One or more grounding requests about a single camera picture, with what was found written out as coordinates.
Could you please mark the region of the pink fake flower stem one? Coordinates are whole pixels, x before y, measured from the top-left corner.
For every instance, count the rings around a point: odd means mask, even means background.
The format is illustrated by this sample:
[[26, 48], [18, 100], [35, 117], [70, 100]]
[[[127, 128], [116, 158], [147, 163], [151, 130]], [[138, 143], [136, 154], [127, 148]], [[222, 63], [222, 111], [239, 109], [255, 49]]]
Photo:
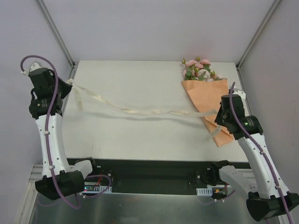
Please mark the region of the pink fake flower stem one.
[[211, 62], [207, 59], [201, 59], [199, 56], [196, 57], [196, 61], [197, 63], [195, 64], [195, 67], [198, 70], [204, 69], [207, 70], [208, 72], [210, 72], [210, 66], [211, 66]]

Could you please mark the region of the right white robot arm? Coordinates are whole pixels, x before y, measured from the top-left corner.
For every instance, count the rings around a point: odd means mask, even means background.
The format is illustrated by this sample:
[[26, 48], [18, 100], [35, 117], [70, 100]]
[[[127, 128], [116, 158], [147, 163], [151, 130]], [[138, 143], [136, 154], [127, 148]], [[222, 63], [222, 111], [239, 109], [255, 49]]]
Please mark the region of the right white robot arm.
[[239, 192], [246, 201], [252, 218], [259, 222], [272, 217], [286, 215], [293, 223], [290, 212], [299, 204], [299, 195], [289, 191], [267, 149], [263, 129], [255, 116], [246, 116], [239, 95], [221, 97], [221, 107], [215, 122], [228, 129], [244, 151], [254, 174], [256, 183], [251, 183], [233, 165], [222, 161], [210, 172], [215, 184], [227, 183]]

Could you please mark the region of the pink fake flower stem three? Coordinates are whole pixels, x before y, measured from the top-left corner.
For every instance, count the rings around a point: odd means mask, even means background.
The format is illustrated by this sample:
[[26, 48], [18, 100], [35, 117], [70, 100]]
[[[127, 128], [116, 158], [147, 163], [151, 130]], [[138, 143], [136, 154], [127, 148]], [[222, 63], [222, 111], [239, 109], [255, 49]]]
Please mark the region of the pink fake flower stem three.
[[207, 80], [208, 82], [212, 82], [212, 81], [220, 81], [220, 80], [223, 80], [225, 79], [224, 76], [220, 75], [220, 74], [217, 74], [215, 71], [213, 71], [210, 76], [209, 76], [209, 79]]

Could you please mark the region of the pink fake flower stem four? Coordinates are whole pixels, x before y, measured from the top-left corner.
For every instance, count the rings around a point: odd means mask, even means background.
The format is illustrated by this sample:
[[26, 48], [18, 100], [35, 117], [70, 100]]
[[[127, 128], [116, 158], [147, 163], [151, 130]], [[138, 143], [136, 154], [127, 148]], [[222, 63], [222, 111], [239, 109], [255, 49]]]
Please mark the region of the pink fake flower stem four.
[[199, 70], [195, 77], [195, 79], [199, 81], [207, 81], [209, 78], [210, 78], [210, 73], [206, 69]]

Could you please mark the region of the kraft wrapping paper sheet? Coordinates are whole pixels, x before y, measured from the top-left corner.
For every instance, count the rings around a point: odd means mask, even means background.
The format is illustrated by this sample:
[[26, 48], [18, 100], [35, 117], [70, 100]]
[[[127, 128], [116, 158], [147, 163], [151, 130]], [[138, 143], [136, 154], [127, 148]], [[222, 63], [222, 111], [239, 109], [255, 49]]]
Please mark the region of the kraft wrapping paper sheet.
[[[204, 113], [210, 110], [220, 109], [221, 97], [228, 94], [228, 81], [197, 81], [187, 80], [181, 82], [187, 95], [198, 112]], [[218, 127], [215, 123], [216, 115], [203, 117], [202, 121], [209, 131], [208, 140], [213, 139], [217, 146], [223, 146], [234, 140], [227, 128]]]

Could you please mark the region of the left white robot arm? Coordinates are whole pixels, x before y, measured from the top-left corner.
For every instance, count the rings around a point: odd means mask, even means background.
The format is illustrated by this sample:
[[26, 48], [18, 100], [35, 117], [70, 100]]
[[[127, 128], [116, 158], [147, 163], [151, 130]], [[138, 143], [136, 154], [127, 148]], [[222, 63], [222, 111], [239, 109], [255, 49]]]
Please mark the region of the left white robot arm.
[[43, 155], [42, 178], [35, 182], [36, 190], [52, 201], [80, 193], [85, 189], [85, 179], [95, 181], [99, 171], [92, 157], [70, 167], [65, 155], [62, 106], [72, 85], [56, 78], [48, 68], [35, 69], [28, 76], [34, 86], [29, 111], [38, 127]]

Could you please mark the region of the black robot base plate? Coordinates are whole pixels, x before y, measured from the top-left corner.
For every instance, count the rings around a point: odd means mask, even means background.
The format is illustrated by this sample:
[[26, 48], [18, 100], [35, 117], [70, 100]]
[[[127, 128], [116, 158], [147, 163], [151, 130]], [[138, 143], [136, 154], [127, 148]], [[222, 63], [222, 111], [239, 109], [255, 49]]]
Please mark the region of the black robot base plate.
[[93, 177], [86, 182], [111, 184], [114, 193], [195, 195], [213, 174], [212, 161], [147, 161], [95, 159]]

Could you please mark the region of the pink fake flower stem two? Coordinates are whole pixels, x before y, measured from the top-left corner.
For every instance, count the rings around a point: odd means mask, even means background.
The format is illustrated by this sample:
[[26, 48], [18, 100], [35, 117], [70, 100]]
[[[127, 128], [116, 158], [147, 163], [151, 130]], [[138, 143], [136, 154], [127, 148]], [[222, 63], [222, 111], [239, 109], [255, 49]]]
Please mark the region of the pink fake flower stem two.
[[184, 80], [193, 80], [196, 77], [196, 60], [186, 61], [184, 58], [182, 60], [182, 64], [184, 66], [183, 71], [183, 79]]

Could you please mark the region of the cream ribbon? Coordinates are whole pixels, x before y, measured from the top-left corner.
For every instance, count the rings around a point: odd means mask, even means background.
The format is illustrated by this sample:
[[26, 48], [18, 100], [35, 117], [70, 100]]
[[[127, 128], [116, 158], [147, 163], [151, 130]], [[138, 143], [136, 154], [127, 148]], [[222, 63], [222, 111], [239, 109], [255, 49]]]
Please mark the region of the cream ribbon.
[[68, 79], [66, 81], [66, 83], [70, 84], [72, 86], [72, 91], [74, 92], [74, 97], [75, 97], [76, 106], [77, 106], [78, 111], [83, 111], [83, 101], [82, 101], [80, 92], [78, 91], [78, 89], [80, 89], [82, 92], [84, 92], [89, 97], [91, 97], [105, 105], [111, 106], [113, 108], [116, 108], [116, 109], [123, 111], [124, 113], [128, 113], [128, 114], [136, 114], [136, 115], [142, 115], [142, 116], [147, 116], [147, 117], [154, 116], [154, 115], [160, 115], [160, 114], [174, 114], [174, 115], [180, 115], [180, 116], [200, 117], [200, 118], [209, 117], [209, 116], [217, 114], [217, 111], [215, 109], [209, 110], [207, 112], [188, 112], [188, 111], [175, 111], [175, 110], [163, 111], [163, 110], [158, 110], [158, 109], [147, 110], [147, 111], [137, 111], [137, 110], [133, 110], [133, 109], [129, 109], [129, 108], [119, 107], [119, 106], [116, 106], [116, 105], [110, 103], [109, 101], [104, 99], [102, 96], [96, 94], [95, 92], [91, 91], [90, 89], [79, 86], [78, 84], [76, 84], [74, 82], [74, 80], [72, 78]]

